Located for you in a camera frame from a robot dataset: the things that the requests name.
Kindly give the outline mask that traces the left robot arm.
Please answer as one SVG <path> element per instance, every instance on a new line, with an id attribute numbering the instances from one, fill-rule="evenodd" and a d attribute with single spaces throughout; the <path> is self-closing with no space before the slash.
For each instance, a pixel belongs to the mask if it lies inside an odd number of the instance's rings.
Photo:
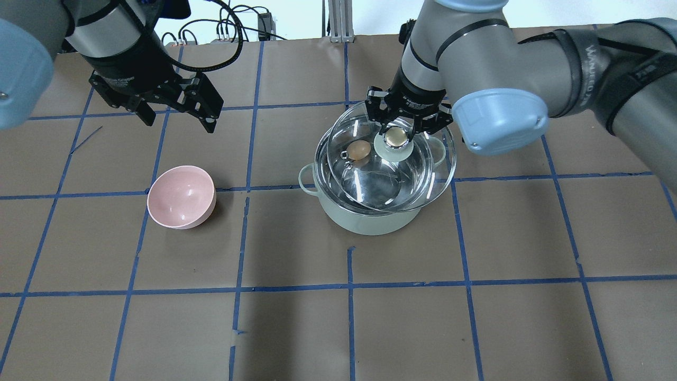
<path id="1" fill-rule="evenodd" d="M 110 107 L 151 126 L 152 104 L 165 105 L 213 133 L 223 99 L 206 68 L 172 59 L 154 31 L 190 14 L 187 1 L 2 1 L 2 129 L 32 115 L 68 48 L 92 66 L 88 82 Z"/>

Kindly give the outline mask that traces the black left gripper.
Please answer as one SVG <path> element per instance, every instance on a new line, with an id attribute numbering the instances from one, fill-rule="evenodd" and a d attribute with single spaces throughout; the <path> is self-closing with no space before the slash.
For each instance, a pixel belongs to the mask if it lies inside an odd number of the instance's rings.
<path id="1" fill-rule="evenodd" d="M 113 108 L 134 113 L 153 126 L 150 102 L 167 104 L 197 118 L 206 133 L 214 133 L 223 98 L 205 73 L 181 79 L 169 62 L 157 34 L 143 35 L 128 50 L 111 57 L 88 58 L 95 91 Z"/>

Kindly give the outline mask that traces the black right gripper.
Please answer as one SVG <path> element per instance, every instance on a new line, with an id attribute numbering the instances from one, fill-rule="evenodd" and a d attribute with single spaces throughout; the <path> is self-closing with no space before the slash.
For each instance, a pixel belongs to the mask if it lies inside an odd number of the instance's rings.
<path id="1" fill-rule="evenodd" d="M 413 120 L 409 133 L 411 146 L 426 146 L 427 133 L 436 133 L 450 125 L 454 119 L 449 104 L 443 102 L 446 91 L 393 87 L 368 88 L 365 107 L 368 121 L 377 126 L 377 136 L 385 139 L 387 132 L 394 128 L 398 118 Z"/>

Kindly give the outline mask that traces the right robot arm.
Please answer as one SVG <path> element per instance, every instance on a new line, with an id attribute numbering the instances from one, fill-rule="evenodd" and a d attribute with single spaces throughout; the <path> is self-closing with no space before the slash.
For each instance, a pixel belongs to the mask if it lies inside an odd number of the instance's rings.
<path id="1" fill-rule="evenodd" d="M 505 1 L 425 1 L 401 29 L 391 87 L 370 87 L 368 116 L 414 132 L 455 122 L 467 148 L 501 155 L 539 140 L 555 118 L 593 111 L 675 190 L 675 20 L 556 29 L 518 42 Z"/>

